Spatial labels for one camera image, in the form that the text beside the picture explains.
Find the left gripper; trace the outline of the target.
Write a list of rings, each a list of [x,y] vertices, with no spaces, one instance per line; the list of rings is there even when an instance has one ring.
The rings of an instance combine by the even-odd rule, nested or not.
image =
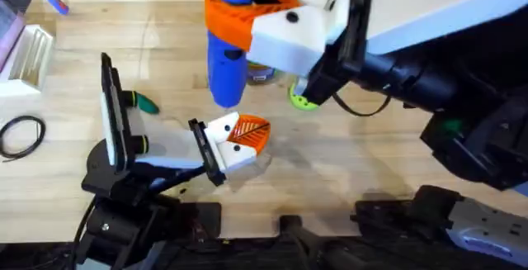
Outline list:
[[[206,126],[191,119],[186,128],[166,125],[138,109],[129,109],[127,116],[134,144],[127,170],[152,179],[199,169],[219,186],[226,181],[225,173],[253,163],[271,134],[268,120],[236,111]]]

